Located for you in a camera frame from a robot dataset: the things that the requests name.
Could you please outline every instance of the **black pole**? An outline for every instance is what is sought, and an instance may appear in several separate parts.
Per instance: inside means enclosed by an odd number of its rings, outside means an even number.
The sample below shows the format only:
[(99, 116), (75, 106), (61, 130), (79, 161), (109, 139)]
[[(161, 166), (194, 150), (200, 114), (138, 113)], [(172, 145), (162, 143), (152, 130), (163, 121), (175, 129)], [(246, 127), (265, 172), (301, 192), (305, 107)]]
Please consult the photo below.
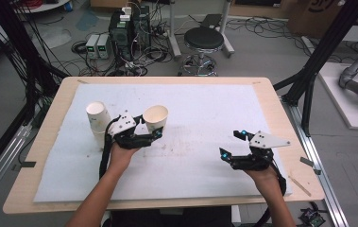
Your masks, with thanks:
[(284, 102), (297, 106), (301, 96), (305, 94), (304, 109), (302, 112), (301, 127), (309, 136), (309, 120), (312, 106), (312, 96), (315, 79), (318, 72), (329, 59), (335, 48), (342, 42), (353, 24), (358, 19), (358, 0), (348, 0), (335, 17), (329, 29), (321, 39), (314, 53), (305, 63), (302, 70), (289, 79), (285, 79), (274, 85), (279, 90), (287, 85), (293, 84), (282, 97)]

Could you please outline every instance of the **stool base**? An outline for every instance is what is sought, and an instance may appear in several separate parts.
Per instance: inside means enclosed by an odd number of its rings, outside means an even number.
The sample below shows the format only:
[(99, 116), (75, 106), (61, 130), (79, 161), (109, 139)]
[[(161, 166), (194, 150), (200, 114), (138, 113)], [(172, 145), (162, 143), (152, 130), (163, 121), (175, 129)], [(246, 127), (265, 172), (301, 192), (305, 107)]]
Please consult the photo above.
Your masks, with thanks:
[(179, 69), (178, 76), (182, 76), (183, 72), (194, 76), (207, 77), (210, 75), (215, 75), (217, 73), (214, 71), (216, 69), (216, 61), (209, 57), (201, 54), (195, 54), (188, 56), (184, 59)]

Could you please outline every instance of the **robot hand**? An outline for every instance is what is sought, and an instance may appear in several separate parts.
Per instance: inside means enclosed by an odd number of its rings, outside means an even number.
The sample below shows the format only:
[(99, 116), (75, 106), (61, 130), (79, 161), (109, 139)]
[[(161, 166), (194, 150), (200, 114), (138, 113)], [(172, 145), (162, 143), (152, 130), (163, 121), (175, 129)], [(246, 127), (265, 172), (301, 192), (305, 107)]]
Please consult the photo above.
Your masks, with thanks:
[(273, 164), (273, 151), (271, 148), (288, 146), (289, 141), (282, 140), (273, 135), (258, 131), (252, 134), (246, 131), (234, 131), (234, 136), (249, 141), (251, 153), (247, 156), (232, 156), (225, 149), (220, 149), (221, 159), (231, 165), (233, 169), (264, 170)]
[(99, 167), (99, 179), (105, 174), (111, 155), (111, 146), (117, 143), (120, 148), (144, 148), (151, 146), (152, 142), (162, 137), (163, 128), (155, 129), (150, 134), (135, 134), (135, 128), (145, 121), (142, 115), (132, 117), (128, 111), (114, 118), (105, 129), (105, 145)]

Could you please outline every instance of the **power supply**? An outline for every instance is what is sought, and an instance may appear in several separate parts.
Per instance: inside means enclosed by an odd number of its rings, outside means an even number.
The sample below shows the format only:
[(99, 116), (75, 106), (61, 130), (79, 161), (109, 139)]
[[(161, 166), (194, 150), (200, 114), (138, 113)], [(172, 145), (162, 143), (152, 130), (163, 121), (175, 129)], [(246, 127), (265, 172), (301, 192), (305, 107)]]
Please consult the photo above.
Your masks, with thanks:
[(87, 55), (90, 59), (99, 58), (98, 48), (96, 48), (96, 44), (98, 43), (99, 35), (92, 35), (88, 42), (85, 44), (87, 48)]
[(124, 15), (122, 10), (117, 10), (111, 16), (109, 33), (113, 43), (113, 52), (116, 58), (132, 61), (132, 55), (135, 52), (134, 26), (132, 20), (121, 21), (120, 15)]
[(139, 45), (142, 49), (150, 47), (149, 6), (134, 8), (133, 21), (134, 31), (137, 36), (137, 45)]
[(97, 48), (99, 58), (108, 59), (111, 55), (111, 36), (108, 34), (102, 34), (99, 37)]

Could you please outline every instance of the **human hand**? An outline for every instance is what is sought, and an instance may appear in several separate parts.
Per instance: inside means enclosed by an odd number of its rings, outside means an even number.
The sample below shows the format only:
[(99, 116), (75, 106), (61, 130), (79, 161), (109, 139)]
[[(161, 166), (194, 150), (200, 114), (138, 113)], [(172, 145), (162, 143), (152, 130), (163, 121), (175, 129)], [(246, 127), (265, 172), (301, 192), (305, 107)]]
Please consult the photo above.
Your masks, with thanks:
[(271, 166), (262, 171), (247, 170), (245, 172), (255, 182), (266, 202), (282, 198), (278, 176)]
[(117, 171), (117, 173), (123, 174), (128, 168), (132, 155), (138, 150), (139, 148), (120, 148), (117, 143), (113, 143), (111, 146), (111, 161), (109, 163), (108, 171)]

